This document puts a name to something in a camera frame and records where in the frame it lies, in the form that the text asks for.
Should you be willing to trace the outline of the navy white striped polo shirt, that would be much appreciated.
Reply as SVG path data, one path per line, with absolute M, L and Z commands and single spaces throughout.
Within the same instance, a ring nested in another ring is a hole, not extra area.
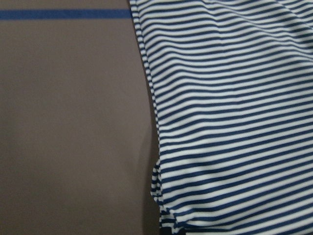
M 132 0 L 162 235 L 313 232 L 313 3 Z

